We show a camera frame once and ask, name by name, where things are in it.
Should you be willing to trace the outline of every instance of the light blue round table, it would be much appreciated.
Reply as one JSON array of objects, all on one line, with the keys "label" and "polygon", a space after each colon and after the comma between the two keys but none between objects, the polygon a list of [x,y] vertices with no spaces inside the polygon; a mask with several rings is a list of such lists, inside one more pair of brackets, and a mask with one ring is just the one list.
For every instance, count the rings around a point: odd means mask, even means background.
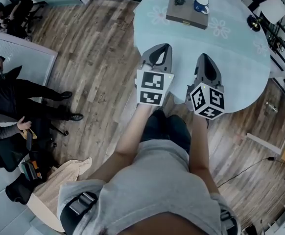
[{"label": "light blue round table", "polygon": [[209,0],[206,30],[166,19],[169,0],[142,0],[135,9],[134,43],[143,54],[149,48],[172,46],[170,86],[175,103],[185,102],[193,84],[198,57],[208,54],[218,66],[224,86],[225,112],[246,108],[263,92],[270,73],[270,52],[263,30],[246,22],[250,10],[240,0]]}]

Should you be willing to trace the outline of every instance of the gray t-shirt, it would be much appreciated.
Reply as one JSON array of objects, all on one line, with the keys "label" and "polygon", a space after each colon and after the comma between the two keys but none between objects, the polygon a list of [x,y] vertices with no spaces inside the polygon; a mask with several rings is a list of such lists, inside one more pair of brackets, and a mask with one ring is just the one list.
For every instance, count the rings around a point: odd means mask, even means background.
[{"label": "gray t-shirt", "polygon": [[177,214],[209,235],[224,234],[221,212],[234,214],[219,194],[209,194],[202,179],[189,173],[188,161],[186,151],[172,141],[142,142],[133,164],[109,183],[86,180],[61,186],[58,217],[71,199],[89,191],[97,194],[98,202],[84,215],[74,235],[97,235],[104,228],[116,235],[163,212]]}]

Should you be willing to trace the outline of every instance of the cable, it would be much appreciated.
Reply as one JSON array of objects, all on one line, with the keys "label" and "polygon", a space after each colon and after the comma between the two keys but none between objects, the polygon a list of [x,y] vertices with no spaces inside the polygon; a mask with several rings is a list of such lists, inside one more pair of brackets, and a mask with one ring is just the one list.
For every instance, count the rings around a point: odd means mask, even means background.
[{"label": "cable", "polygon": [[258,161],[258,162],[256,162],[256,163],[252,164],[251,166],[249,166],[249,167],[246,168],[245,170],[241,171],[241,172],[240,172],[239,174],[237,174],[236,176],[234,176],[234,177],[230,178],[229,180],[225,181],[224,183],[220,184],[220,185],[218,186],[218,188],[220,188],[222,185],[226,184],[226,183],[229,182],[230,180],[232,180],[232,179],[238,177],[240,174],[242,174],[242,173],[245,172],[246,170],[250,169],[250,168],[253,167],[254,165],[259,164],[259,163],[262,162],[263,160],[275,161],[275,162],[279,162],[279,163],[281,163],[281,164],[285,164],[285,162],[282,162],[282,161],[279,161],[279,160],[275,160],[274,157],[268,157],[268,158],[265,158],[265,159],[261,159],[260,161]]}]

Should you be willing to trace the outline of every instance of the lamp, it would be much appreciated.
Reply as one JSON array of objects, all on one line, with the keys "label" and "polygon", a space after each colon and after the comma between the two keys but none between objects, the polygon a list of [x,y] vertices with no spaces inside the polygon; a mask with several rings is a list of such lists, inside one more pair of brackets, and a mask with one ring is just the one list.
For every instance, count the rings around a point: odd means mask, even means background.
[{"label": "lamp", "polygon": [[[260,10],[266,19],[272,24],[276,24],[283,16],[285,16],[285,5],[281,0],[266,0],[260,3]],[[250,15],[247,18],[248,25],[254,31],[260,30],[260,22],[263,18],[256,19]]]}]

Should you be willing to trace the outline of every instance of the gray sleeve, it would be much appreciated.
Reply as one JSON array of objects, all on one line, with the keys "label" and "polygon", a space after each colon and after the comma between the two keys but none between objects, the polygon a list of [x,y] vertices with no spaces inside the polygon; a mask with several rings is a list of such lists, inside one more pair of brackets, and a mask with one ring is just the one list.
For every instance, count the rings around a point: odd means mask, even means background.
[{"label": "gray sleeve", "polygon": [[17,127],[17,124],[13,124],[6,127],[0,126],[0,139],[9,138],[17,133],[21,133],[21,131]]},{"label": "gray sleeve", "polygon": [[221,213],[221,225],[222,225],[222,234],[240,234],[241,226],[239,220],[232,209],[227,205],[225,199],[218,193],[210,194],[211,198],[218,202]]},{"label": "gray sleeve", "polygon": [[60,187],[58,198],[57,216],[60,219],[61,212],[65,205],[79,194],[89,191],[99,196],[101,189],[106,182],[99,179],[91,179],[78,182],[69,182]]}]

